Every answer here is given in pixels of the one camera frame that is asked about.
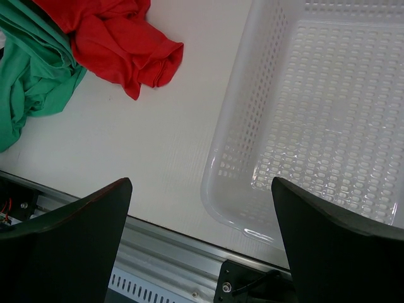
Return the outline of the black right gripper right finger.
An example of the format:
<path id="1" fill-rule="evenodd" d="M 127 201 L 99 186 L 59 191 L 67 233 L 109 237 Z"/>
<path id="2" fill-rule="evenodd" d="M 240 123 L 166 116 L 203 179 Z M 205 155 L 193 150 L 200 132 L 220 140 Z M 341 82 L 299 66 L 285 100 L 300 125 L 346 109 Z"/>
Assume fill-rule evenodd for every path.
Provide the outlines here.
<path id="1" fill-rule="evenodd" d="M 403 302 L 403 229 L 280 177 L 271 192 L 299 302 Z"/>

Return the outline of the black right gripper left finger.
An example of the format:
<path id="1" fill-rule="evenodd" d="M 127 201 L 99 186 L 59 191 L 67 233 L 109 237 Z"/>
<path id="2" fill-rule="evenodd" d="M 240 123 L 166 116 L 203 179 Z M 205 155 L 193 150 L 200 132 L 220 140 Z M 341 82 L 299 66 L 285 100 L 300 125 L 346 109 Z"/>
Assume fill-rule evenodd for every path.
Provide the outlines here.
<path id="1" fill-rule="evenodd" d="M 1 302 L 103 302 L 129 210 L 121 178 L 39 217 L 1 226 Z"/>

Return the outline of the red tank top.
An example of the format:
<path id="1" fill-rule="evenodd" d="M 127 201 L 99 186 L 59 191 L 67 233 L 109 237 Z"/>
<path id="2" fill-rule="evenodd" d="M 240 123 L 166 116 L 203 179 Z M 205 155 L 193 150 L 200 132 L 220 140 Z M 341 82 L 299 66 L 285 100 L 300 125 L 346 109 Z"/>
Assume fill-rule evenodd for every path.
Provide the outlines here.
<path id="1" fill-rule="evenodd" d="M 138 99 L 142 85 L 168 84 L 184 44 L 167 38 L 146 20 L 150 1 L 36 1 L 70 37 L 76 61 Z"/>

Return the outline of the black left arm base bracket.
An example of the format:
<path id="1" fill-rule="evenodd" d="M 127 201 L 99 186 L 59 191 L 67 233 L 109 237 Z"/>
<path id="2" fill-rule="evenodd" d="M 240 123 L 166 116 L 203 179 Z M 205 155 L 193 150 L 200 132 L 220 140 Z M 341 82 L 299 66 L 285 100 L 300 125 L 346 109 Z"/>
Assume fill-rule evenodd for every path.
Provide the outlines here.
<path id="1" fill-rule="evenodd" d="M 39 192 L 1 177 L 1 225 L 25 222 L 35 213 Z"/>

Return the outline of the black right arm base bracket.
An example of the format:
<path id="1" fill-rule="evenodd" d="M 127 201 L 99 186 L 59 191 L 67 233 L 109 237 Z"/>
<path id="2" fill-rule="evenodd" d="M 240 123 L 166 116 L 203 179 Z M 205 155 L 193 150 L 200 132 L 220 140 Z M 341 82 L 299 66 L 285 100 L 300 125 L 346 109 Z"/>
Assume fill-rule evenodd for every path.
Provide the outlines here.
<path id="1" fill-rule="evenodd" d="M 218 276 L 214 303 L 297 302 L 288 273 L 278 269 L 260 271 L 226 260 Z"/>

